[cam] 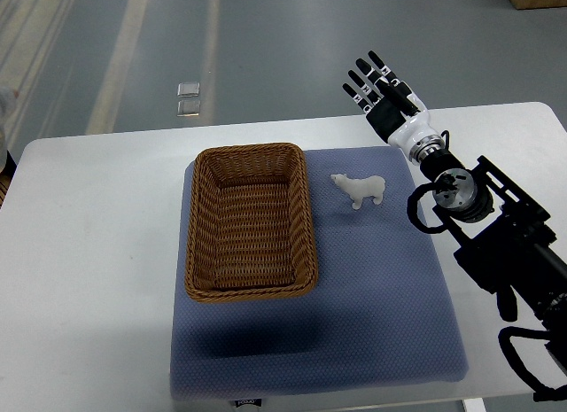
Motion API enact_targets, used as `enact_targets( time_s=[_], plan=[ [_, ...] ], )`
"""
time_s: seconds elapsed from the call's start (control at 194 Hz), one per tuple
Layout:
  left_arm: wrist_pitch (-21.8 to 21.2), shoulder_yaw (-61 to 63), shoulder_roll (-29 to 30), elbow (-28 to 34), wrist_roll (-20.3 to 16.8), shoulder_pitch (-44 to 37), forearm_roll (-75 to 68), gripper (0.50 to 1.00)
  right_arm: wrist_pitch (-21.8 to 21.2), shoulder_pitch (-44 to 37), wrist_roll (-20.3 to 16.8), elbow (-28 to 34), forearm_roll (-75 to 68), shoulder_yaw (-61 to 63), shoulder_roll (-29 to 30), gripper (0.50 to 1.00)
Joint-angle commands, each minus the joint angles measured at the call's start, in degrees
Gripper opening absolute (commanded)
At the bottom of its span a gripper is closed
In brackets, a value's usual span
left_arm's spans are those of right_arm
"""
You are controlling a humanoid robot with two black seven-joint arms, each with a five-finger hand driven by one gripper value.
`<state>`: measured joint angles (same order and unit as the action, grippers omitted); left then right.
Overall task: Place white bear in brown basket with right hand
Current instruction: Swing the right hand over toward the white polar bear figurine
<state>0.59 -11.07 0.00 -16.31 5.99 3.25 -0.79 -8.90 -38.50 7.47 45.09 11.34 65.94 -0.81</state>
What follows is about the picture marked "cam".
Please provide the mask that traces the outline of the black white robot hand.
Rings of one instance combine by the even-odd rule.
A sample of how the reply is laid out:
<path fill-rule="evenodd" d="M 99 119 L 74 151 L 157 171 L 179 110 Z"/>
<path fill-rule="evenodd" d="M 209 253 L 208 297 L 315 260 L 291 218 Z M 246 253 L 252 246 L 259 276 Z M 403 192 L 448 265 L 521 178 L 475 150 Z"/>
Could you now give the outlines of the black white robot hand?
<path fill-rule="evenodd" d="M 415 92 L 374 52 L 357 58 L 343 91 L 363 111 L 378 137 L 415 162 L 446 146 Z"/>

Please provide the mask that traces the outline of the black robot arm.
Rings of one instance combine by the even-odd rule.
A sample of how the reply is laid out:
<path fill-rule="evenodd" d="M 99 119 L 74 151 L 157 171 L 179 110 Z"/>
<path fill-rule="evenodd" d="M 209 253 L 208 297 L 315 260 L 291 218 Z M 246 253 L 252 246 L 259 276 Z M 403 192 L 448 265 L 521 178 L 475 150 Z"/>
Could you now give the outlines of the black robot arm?
<path fill-rule="evenodd" d="M 486 157 L 468 169 L 449 151 L 449 134 L 425 137 L 409 157 L 428 182 L 409 196 L 407 214 L 426 234 L 449 232 L 454 258 L 483 290 L 495 295 L 498 335 L 509 366 L 536 401 L 560 401 L 566 388 L 548 387 L 524 365 L 514 338 L 542 340 L 566 368 L 566 264 L 551 249 L 549 213 Z"/>

